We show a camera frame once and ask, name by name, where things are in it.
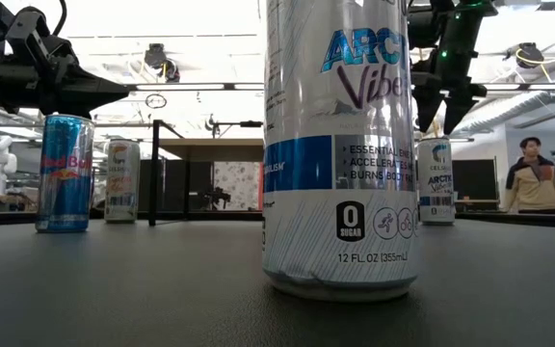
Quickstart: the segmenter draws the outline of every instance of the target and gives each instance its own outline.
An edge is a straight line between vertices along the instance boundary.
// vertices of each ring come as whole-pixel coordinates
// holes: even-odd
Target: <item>silver can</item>
[[[104,220],[134,223],[138,214],[141,148],[132,141],[116,140],[108,145]]]
[[[425,139],[418,145],[419,209],[424,225],[452,225],[453,165],[447,138]]]
[[[267,6],[263,269],[362,302],[417,276],[406,1]]]

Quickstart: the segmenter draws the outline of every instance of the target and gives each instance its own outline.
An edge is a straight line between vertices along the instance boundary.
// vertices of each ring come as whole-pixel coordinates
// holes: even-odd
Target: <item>blue stripe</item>
[[[331,136],[288,140],[265,150],[265,193],[332,188]]]

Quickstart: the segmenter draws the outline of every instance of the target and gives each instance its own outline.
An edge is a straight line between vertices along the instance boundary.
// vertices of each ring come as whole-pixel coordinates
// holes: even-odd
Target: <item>dark hair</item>
[[[529,137],[529,138],[525,138],[523,140],[521,140],[521,142],[519,143],[519,147],[520,148],[526,148],[526,146],[528,146],[529,142],[534,142],[535,144],[537,144],[537,146],[541,145],[541,140],[539,140],[539,138],[536,137]]]

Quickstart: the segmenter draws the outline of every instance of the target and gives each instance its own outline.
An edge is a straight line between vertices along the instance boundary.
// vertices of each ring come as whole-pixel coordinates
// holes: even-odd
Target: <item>energy drink can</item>
[[[85,231],[92,194],[94,125],[76,116],[48,116],[40,160],[38,232]]]
[[[107,223],[134,223],[138,213],[141,148],[131,141],[116,140],[108,145],[106,178]]]
[[[419,208],[424,225],[452,225],[453,166],[449,139],[425,139],[418,145]]]
[[[403,295],[419,258],[407,3],[267,14],[263,269],[305,298]]]

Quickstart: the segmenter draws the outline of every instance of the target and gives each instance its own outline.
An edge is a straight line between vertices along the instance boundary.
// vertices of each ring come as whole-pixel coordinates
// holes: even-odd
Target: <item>12 fl oz text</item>
[[[409,253],[379,253],[379,254],[338,254],[341,263],[384,263],[394,261],[407,261]]]

